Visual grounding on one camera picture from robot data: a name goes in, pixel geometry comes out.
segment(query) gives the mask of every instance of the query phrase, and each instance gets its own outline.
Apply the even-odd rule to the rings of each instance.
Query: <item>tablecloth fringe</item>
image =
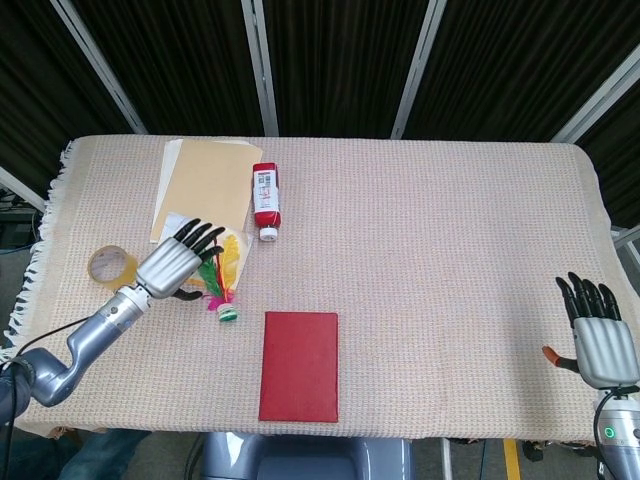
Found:
[[[49,260],[52,245],[47,241],[52,236],[52,228],[56,224],[60,209],[64,205],[62,199],[66,195],[67,182],[70,177],[70,167],[73,164],[75,142],[69,142],[60,154],[62,168],[57,178],[51,181],[49,198],[45,201],[45,211],[38,229],[40,241],[31,247],[31,262],[27,267],[22,290],[16,297],[16,304],[9,318],[9,329],[4,336],[9,339],[10,346],[0,350],[0,361],[7,361],[15,356],[18,349],[27,341],[42,332],[34,332],[30,316],[32,315],[31,300],[37,297],[44,282],[44,268]]]

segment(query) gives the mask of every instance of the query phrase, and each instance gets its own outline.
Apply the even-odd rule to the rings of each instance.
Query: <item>tape roll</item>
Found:
[[[115,245],[107,245],[89,259],[87,271],[91,279],[109,290],[131,285],[136,280],[138,261]]]

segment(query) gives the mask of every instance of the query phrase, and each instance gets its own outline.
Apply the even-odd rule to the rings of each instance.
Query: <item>yellow feather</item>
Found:
[[[222,273],[222,288],[226,291],[236,281],[236,270],[238,260],[240,260],[236,236],[229,235],[222,243],[222,248],[224,248],[224,252],[220,254],[220,272]]]

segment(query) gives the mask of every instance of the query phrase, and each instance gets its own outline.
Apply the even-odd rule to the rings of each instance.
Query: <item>red bottle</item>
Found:
[[[256,163],[253,166],[253,206],[260,240],[273,242],[280,227],[278,167],[275,163]]]

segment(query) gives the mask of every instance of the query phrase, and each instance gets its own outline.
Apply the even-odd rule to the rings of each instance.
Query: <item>white frame bar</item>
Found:
[[[142,123],[138,112],[127,97],[124,89],[120,85],[120,82],[116,78],[113,70],[107,63],[107,60],[102,55],[102,52],[98,48],[98,45],[93,40],[93,37],[87,30],[86,25],[78,15],[75,7],[70,0],[50,0],[51,5],[56,10],[60,19],[67,27],[67,30],[71,33],[71,36],[84,53],[93,70],[98,75],[98,78],[102,81],[103,85],[113,98],[113,101],[117,105],[120,112],[124,116],[125,120],[131,127],[134,133],[148,133],[146,127]]]
[[[420,29],[420,35],[418,36],[418,42],[416,43],[416,49],[413,53],[413,60],[411,60],[411,66],[407,74],[407,81],[404,84],[402,98],[398,105],[396,120],[393,124],[393,130],[391,130],[392,140],[399,140],[402,138],[402,135],[404,135],[404,129],[407,126],[407,120],[413,108],[413,102],[416,99],[420,82],[422,82],[422,76],[424,75],[425,67],[427,66],[431,48],[433,47],[436,33],[438,33],[438,27],[440,27],[440,20],[442,20],[446,5],[447,0],[429,0],[427,11],[424,14],[424,21],[422,22],[422,28]]]
[[[271,59],[269,57],[264,7],[262,0],[241,0],[241,3],[264,135],[266,137],[279,137],[278,113],[276,111],[276,97],[271,75]]]
[[[607,78],[591,98],[551,139],[575,143],[640,79],[640,45]]]
[[[2,167],[0,167],[0,183],[2,183],[2,185],[7,187],[16,195],[24,198],[27,202],[29,202],[41,212],[44,212],[44,198],[31,190],[24,183],[11,175]]]
[[[624,248],[629,252],[633,266],[640,272],[640,252],[633,242],[640,240],[640,225],[636,225],[628,230],[620,230],[617,232],[617,238],[613,240],[613,246],[616,250]]]

